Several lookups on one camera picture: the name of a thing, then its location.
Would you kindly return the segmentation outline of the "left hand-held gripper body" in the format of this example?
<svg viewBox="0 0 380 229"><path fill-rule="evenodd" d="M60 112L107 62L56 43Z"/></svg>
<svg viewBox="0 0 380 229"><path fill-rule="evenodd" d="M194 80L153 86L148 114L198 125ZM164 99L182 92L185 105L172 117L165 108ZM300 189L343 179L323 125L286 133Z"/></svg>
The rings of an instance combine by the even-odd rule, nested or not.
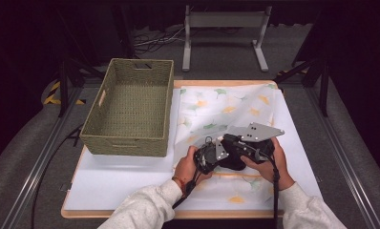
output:
<svg viewBox="0 0 380 229"><path fill-rule="evenodd" d="M210 136L205 139L204 144L194 153L194 162L198 171L207 175L219 165L221 160L229 157L222 141L222 136L215 140Z"/></svg>

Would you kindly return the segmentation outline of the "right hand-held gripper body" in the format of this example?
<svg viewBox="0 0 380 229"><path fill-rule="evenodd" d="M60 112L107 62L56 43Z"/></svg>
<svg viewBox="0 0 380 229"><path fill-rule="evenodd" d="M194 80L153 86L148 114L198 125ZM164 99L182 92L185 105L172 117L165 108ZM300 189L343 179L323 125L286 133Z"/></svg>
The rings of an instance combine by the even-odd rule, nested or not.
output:
<svg viewBox="0 0 380 229"><path fill-rule="evenodd" d="M223 135L222 144L229 156L246 156L261 164L273 156L271 138L284 133L284 130L251 122L245 128L235 128L233 134Z"/></svg>

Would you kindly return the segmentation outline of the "white leaf print bag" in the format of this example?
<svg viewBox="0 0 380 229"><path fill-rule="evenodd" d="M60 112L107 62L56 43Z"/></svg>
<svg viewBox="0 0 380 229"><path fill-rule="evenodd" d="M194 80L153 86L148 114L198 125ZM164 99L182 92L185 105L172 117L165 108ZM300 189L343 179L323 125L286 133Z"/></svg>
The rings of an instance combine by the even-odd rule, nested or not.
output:
<svg viewBox="0 0 380 229"><path fill-rule="evenodd" d="M273 83L244 86L182 86L173 161L186 154L187 147L200 148L205 139L233 134L251 122L275 127L281 91ZM201 184L193 199L219 203L260 204L273 197L271 184L245 167L233 171L218 165L213 177Z"/></svg>

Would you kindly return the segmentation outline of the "green woven basket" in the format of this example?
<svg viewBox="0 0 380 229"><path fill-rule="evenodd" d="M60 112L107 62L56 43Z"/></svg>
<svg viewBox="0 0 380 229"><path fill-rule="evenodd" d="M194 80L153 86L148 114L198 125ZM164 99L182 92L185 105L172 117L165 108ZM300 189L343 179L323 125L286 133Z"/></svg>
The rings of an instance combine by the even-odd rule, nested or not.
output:
<svg viewBox="0 0 380 229"><path fill-rule="evenodd" d="M80 133L94 155L167 155L174 62L111 60Z"/></svg>

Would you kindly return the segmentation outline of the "person's left hand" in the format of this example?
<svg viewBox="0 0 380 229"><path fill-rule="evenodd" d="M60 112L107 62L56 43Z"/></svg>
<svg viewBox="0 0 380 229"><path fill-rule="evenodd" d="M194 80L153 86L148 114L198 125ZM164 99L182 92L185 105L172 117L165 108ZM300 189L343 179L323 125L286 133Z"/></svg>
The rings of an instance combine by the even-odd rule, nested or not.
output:
<svg viewBox="0 0 380 229"><path fill-rule="evenodd" d="M194 162L194 153L198 150L196 146L190 146L187 155L179 160L176 166L173 180L177 183L182 191L185 185L193 179L196 172L196 165Z"/></svg>

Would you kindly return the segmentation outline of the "person's right hand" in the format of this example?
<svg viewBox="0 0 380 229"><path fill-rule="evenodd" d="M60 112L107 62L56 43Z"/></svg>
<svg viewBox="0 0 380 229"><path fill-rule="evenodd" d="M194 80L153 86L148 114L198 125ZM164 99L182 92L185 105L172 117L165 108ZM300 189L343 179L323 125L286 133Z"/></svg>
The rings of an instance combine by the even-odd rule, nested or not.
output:
<svg viewBox="0 0 380 229"><path fill-rule="evenodd" d="M278 181L279 190L283 191L291 187L295 183L295 181L287 170L285 152L282 146L280 145L278 139L276 137L272 137L271 141L274 146L273 159L280 175L280 178ZM264 179L270 182L274 181L274 167L270 161L257 164L246 156L241 156L241 160L249 168L257 170Z"/></svg>

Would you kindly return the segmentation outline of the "black tripod stand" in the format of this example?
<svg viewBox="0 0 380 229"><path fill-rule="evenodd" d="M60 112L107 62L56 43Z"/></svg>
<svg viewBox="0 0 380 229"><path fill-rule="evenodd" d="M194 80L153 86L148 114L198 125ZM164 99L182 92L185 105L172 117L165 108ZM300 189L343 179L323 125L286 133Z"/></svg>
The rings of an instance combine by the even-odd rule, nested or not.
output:
<svg viewBox="0 0 380 229"><path fill-rule="evenodd" d="M82 88L85 84L85 76L81 72L84 70L94 78L103 79L104 73L94 67L83 64L73 58L65 58L59 63L60 101L61 108L59 117L62 117L71 104L68 92L68 84L72 83L75 88Z"/></svg>
<svg viewBox="0 0 380 229"><path fill-rule="evenodd" d="M274 81L279 84L291 76L306 70L306 74L302 79L302 84L306 88L315 85L318 79L320 83L319 107L323 116L327 116L327 88L329 82L328 65L325 59L315 58L303 62L302 64L292 68L286 72L279 72Z"/></svg>

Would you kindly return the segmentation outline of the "white table mat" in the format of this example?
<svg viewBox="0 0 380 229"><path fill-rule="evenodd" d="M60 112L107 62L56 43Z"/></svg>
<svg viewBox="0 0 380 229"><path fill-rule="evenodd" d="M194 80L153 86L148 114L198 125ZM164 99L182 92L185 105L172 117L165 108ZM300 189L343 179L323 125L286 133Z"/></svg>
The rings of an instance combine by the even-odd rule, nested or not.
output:
<svg viewBox="0 0 380 229"><path fill-rule="evenodd" d="M64 210L111 213L134 191L147 185L160 185L172 177L177 165L173 157L181 87L173 93L167 155L105 156L94 155L89 150L83 151L74 174L72 188L63 205ZM278 98L274 124L276 128L285 131L278 140L285 150L287 168L291 176L308 195L320 196L321 191L282 92ZM272 210L274 207L273 197L260 204L230 204L193 199L194 191L177 207L177 212L190 214L193 211L263 211Z"/></svg>

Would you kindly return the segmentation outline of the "grey metal stand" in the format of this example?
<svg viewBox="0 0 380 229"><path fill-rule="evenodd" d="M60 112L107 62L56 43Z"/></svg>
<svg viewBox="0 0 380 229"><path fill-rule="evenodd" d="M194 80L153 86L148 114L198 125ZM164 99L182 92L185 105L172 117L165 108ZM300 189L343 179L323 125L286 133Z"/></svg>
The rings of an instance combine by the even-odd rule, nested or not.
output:
<svg viewBox="0 0 380 229"><path fill-rule="evenodd" d="M266 73L266 63L262 44L272 7L259 11L191 11L187 5L185 9L184 30L185 41L181 69L190 71L191 64L191 38L192 28L257 28L259 36L251 42L260 65L261 71Z"/></svg>

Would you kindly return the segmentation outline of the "yellow black floor tape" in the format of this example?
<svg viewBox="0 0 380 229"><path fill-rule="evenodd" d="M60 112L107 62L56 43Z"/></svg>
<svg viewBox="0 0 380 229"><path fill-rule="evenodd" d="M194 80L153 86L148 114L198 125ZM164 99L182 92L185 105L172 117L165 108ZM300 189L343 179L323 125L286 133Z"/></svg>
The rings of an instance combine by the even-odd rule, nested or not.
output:
<svg viewBox="0 0 380 229"><path fill-rule="evenodd" d="M50 88L50 91L47 97L44 99L44 104L55 104L55 105L61 104L61 99L55 97L55 94L59 88L60 88L60 81L55 80L53 85Z"/></svg>

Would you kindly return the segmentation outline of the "aluminium floor rail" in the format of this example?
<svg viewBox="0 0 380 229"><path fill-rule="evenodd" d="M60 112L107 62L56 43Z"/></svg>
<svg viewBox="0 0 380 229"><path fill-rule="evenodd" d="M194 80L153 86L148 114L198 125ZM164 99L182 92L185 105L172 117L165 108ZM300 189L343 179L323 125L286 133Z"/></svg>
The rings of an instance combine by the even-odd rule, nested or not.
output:
<svg viewBox="0 0 380 229"><path fill-rule="evenodd" d="M339 168L347 182L347 185L355 199L356 204L366 222L369 229L380 229L380 219L378 218L369 197L362 185L361 180L355 173L345 149L343 148L337 134L331 125L329 119L323 115L321 108L319 107L319 97L316 95L313 89L306 89L307 97L313 104L316 114L319 117L321 125L323 126L327 137L332 145L334 157L338 163Z"/></svg>
<svg viewBox="0 0 380 229"><path fill-rule="evenodd" d="M70 113L74 108L76 100L81 94L81 88L72 88L71 94L67 97L69 102L68 107L62 116L54 123L53 128L47 138L37 160L35 161L32 170L28 174L21 191L19 192L16 201L12 205L7 217L0 229L14 229L20 220L24 210L27 208L30 199L37 189L39 181L42 179L45 167L50 164L51 156L55 152L55 143L59 139L60 133L68 120Z"/></svg>

